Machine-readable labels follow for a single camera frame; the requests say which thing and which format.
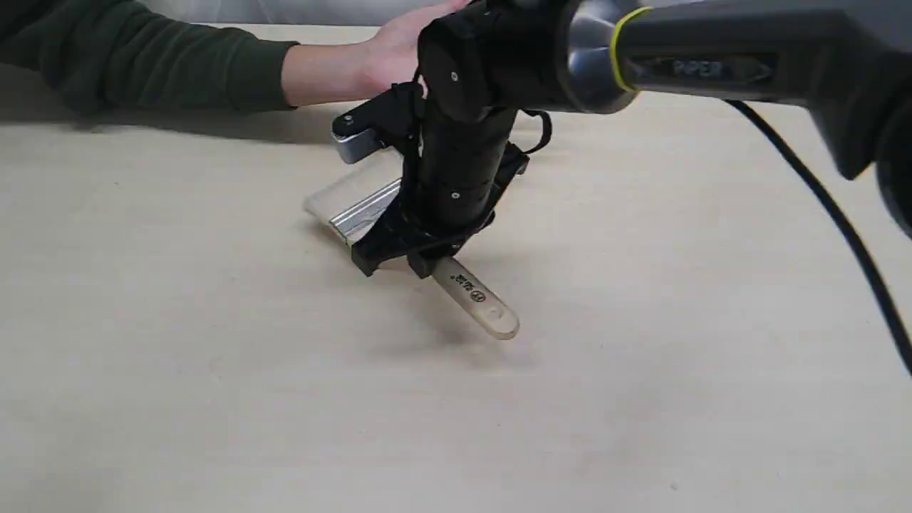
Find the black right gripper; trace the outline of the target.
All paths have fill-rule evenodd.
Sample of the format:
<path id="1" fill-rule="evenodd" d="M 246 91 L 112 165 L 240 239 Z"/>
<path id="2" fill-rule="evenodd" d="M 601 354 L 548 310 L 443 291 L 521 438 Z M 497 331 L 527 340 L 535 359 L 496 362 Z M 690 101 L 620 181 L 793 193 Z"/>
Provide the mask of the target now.
<path id="1" fill-rule="evenodd" d="M 497 172 L 487 182 L 489 194 L 482 202 L 481 213 L 457 229 L 420 220 L 418 209 L 413 206 L 419 161 L 419 156 L 413 153 L 395 165 L 397 191 L 368 230 L 351 241 L 351 260 L 366 276 L 372 276 L 383 263 L 398 257 L 406 257 L 408 266 L 421 279 L 430 276 L 446 257 L 455 256 L 470 237 L 492 223 L 499 199 L 515 176 L 527 171 L 529 156 L 514 143 L 506 144 Z"/>

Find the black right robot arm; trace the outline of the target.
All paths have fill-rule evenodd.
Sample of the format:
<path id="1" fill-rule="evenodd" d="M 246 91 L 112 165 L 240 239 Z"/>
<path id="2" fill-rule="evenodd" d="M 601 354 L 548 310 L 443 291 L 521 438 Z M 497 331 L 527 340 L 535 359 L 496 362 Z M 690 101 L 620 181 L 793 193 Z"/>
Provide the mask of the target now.
<path id="1" fill-rule="evenodd" d="M 517 113 L 607 115 L 644 91 L 805 108 L 841 176 L 876 166 L 909 232 L 910 52 L 908 1 L 472 1 L 421 31 L 412 81 L 333 123 L 405 159 L 352 260 L 429 276 L 491 222 Z"/>

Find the green sleeved forearm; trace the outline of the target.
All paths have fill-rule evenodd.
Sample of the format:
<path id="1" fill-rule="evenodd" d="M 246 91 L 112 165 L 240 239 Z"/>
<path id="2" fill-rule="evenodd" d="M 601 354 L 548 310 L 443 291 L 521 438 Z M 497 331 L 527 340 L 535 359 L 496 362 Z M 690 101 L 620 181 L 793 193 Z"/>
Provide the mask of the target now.
<path id="1" fill-rule="evenodd" d="M 264 113 L 371 96 L 359 45 L 303 46 L 192 25 L 137 1 L 4 1 L 2 62 L 35 71 L 79 113 Z"/>

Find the person's open hand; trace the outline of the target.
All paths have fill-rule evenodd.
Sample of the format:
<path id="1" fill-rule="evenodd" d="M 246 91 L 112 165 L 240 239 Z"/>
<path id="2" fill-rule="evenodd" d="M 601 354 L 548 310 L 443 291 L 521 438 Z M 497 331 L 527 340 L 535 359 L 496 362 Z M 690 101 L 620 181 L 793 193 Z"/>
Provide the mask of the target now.
<path id="1" fill-rule="evenodd" d="M 442 1 L 395 17 L 371 38 L 358 43 L 356 85 L 359 98 L 372 98 L 395 83 L 413 78 L 418 65 L 420 32 L 436 19 L 468 6 L 469 1 Z"/>

